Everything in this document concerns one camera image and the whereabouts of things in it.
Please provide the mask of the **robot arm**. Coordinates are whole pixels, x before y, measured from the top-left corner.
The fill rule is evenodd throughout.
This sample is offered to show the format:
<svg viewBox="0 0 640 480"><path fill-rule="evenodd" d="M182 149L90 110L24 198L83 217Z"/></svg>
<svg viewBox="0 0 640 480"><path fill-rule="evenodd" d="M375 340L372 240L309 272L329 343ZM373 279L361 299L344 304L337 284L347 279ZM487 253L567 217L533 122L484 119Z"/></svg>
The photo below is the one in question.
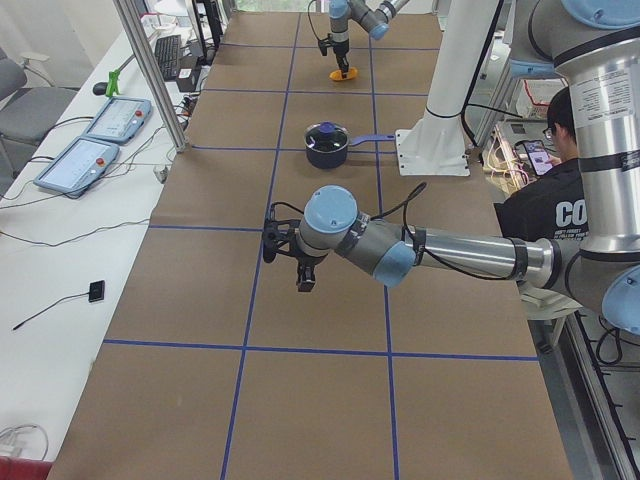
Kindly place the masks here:
<svg viewBox="0 0 640 480"><path fill-rule="evenodd" d="M408 3L407 0L382 1L372 10L365 1L331 0L329 2L330 32L318 41L323 56L329 48L336 57L338 69L330 74L335 81L355 78L357 69L349 65L347 54L350 49L349 21L359 24L371 38L380 40L389 30L389 23Z"/></svg>
<svg viewBox="0 0 640 480"><path fill-rule="evenodd" d="M495 205L501 233L469 236L369 216L345 188L315 191L290 232L297 286L336 253L388 287L416 266L550 290L639 330L639 5L520 1L516 70L567 81L546 133L562 163Z"/></svg>

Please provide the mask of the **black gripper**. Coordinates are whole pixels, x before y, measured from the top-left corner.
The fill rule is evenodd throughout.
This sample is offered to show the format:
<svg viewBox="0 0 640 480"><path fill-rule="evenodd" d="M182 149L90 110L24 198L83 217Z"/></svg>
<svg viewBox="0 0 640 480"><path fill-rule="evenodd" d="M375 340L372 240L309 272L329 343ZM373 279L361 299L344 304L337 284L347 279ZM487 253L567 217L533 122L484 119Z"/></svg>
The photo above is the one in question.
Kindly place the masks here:
<svg viewBox="0 0 640 480"><path fill-rule="evenodd" d="M349 42L334 42L332 44L332 49L336 57L338 66L338 69L336 70L337 75L342 76L342 78L347 78L350 70L349 62L347 60L347 55L349 52Z"/></svg>
<svg viewBox="0 0 640 480"><path fill-rule="evenodd" d="M303 254L298 257L296 287L298 292L312 291L316 277L315 266L321 263L320 257Z"/></svg>

